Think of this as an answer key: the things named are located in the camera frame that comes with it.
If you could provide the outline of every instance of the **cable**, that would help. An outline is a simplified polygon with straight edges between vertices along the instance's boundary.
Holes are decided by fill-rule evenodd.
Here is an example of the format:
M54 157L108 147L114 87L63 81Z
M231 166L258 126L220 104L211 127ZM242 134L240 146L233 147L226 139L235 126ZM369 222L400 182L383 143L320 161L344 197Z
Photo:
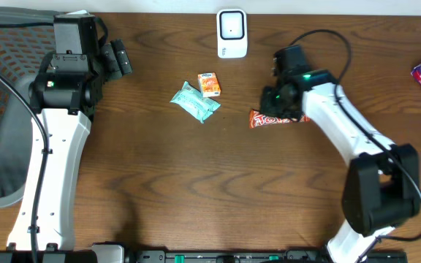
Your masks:
M19 24L0 24L0 28L24 28L32 26L53 26L50 22L19 23Z
M340 73L335 85L334 85L334 97L335 97L335 102L337 102L337 104L339 105L339 107L342 109L342 111L344 112L344 114L347 116L347 118L349 118L349 120L372 142L374 143L378 148L380 148L389 159L391 159L391 161L397 166L397 168L405 175L405 177L407 178L407 180L410 182L410 184L412 184L415 192L417 193L417 196L420 199L420 203L421 203L421 190L419 188L419 186L415 183L415 181L412 179L412 177L410 176L409 172L404 168L404 166L402 165L402 163L396 159L396 157L394 157L394 155L388 150L386 149L381 143L379 143L372 134L370 134L368 131L366 131L351 115L350 113L345 109L345 107L342 105L342 101L341 98L338 96L337 94L337 89L338 89L338 85L341 82L342 78L344 77L344 75L346 74L347 70L349 69L350 63L352 61L352 47L349 43L349 40L347 40L343 35L339 34L337 31L334 30L329 30L329 29L317 29L317 30L313 30L313 31L309 31L306 32L302 35L300 35L299 37L297 37L295 40L292 41L292 43L290 43L290 45L294 45L298 40L302 39L303 37L306 37L308 35L311 34L315 34L315 33L319 33L319 32L324 32L324 33L329 33L329 34L333 34L336 35L338 38L340 38L342 40L342 42L345 44L345 47L347 49L347 62L344 66L344 69L342 69L342 72ZM389 235L381 235L377 237L377 242L380 242L381 239L389 239L389 240L397 240L397 241L406 241L406 242L411 242L411 241L416 241L421 239L421 233L419 233L417 236L415 237L393 237L393 236L389 236Z
M34 204L32 206L31 222L30 222L30 239L31 239L31 254L32 260L34 263L37 263L37 214L38 214L38 204L40 201L40 194L42 192L42 183L43 176L45 175L45 168L47 165L48 154L49 154L49 145L48 145L48 136L47 132L43 128L42 122L38 119L37 114L32 110L30 105L26 100L16 91L11 84L0 75L0 81L3 83L6 88L14 95L20 103L26 108L30 113L30 116L34 119L35 124L38 126L40 133L42 134L43 139L43 149L42 149L42 164L40 165L40 172L37 181L37 187L35 188L34 195Z

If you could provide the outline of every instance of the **table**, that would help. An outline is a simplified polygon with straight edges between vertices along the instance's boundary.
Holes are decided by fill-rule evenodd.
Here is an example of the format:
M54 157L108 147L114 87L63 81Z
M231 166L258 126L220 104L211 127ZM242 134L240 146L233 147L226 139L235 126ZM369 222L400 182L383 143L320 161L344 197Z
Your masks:
M352 43L343 80L351 102L383 134L421 158L421 18L249 15L249 53L216 54L215 15L97 14L122 38L134 74L104 87L84 148L75 197L77 248L122 241L137 249L284 250L321 246L344 219L346 166L314 122L249 129L249 110L273 85L273 54L296 36L334 29ZM338 75L344 46L300 42L313 68ZM221 103L201 124L169 101L197 74L215 72ZM0 209L0 249L19 205ZM418 216L396 235L421 230ZM421 262L421 241L386 240Z

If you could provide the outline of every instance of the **white device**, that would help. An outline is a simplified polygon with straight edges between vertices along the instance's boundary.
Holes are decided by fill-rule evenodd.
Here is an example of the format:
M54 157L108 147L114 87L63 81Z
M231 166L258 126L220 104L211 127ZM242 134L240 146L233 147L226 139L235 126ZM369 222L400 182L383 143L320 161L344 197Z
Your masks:
M248 51L246 13L223 9L217 13L217 54L220 58L242 58Z

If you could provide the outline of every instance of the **white panel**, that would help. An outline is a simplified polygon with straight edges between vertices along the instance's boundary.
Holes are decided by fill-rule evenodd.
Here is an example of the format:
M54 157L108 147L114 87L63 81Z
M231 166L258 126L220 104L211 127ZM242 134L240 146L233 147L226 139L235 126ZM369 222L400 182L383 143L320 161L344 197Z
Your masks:
M248 14L421 15L417 0L0 0L0 7L89 12L212 13L241 8Z

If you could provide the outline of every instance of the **green connector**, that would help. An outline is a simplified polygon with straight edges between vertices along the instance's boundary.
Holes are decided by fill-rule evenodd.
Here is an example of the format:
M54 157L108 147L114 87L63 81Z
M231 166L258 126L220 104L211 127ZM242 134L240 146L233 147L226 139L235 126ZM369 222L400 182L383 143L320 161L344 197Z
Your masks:
M184 256L176 255L175 256L175 263L184 263Z

